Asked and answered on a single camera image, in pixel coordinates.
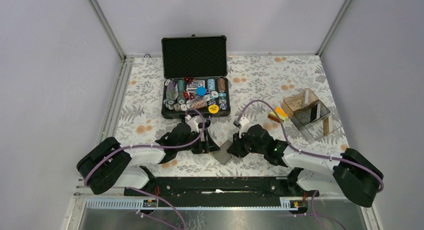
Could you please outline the beige card holder wallet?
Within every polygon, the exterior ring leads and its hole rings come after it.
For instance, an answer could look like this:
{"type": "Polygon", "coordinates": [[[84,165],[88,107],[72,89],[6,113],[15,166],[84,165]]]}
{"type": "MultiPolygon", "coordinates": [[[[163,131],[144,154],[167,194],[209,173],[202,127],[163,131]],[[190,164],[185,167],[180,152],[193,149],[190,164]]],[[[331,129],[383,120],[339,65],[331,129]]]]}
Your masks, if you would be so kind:
{"type": "Polygon", "coordinates": [[[230,140],[227,140],[220,146],[218,151],[215,151],[213,153],[213,157],[222,165],[226,165],[232,158],[232,155],[228,153],[228,149],[231,144],[232,142],[230,140]]]}

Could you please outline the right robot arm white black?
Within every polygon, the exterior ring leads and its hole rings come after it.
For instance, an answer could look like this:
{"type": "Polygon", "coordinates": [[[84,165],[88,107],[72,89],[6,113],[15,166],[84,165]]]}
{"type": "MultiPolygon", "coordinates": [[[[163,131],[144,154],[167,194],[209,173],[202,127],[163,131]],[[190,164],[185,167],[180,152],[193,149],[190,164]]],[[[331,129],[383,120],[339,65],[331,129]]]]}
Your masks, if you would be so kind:
{"type": "Polygon", "coordinates": [[[235,133],[227,152],[238,158],[260,154],[272,165],[291,168],[286,187],[294,196],[317,190],[342,194],[359,206],[371,207],[383,188],[383,173],[357,150],[347,148],[337,155],[323,155],[295,149],[271,137],[258,124],[235,133]]]}

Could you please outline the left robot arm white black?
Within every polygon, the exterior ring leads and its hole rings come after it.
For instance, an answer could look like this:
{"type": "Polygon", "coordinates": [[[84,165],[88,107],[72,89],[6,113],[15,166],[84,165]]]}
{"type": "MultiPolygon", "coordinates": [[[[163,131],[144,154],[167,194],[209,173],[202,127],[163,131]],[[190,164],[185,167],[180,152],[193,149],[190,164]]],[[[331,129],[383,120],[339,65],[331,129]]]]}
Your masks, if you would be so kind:
{"type": "Polygon", "coordinates": [[[188,124],[180,123],[154,145],[145,147],[123,146],[116,138],[108,137],[84,156],[76,169],[93,194],[128,186],[136,188],[142,195],[150,195],[155,190],[155,182],[146,164],[167,163],[181,151],[207,154],[218,149],[207,129],[195,131],[188,124]]]}

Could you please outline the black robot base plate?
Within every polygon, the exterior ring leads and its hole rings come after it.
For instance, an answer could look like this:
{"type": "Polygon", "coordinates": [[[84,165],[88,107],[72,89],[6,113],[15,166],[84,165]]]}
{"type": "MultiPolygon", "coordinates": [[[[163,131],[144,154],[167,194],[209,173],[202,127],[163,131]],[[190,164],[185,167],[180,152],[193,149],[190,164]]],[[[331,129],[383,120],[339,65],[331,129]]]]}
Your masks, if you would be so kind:
{"type": "Polygon", "coordinates": [[[153,177],[125,196],[159,196],[175,207],[296,208],[314,191],[286,177],[153,177]]]}

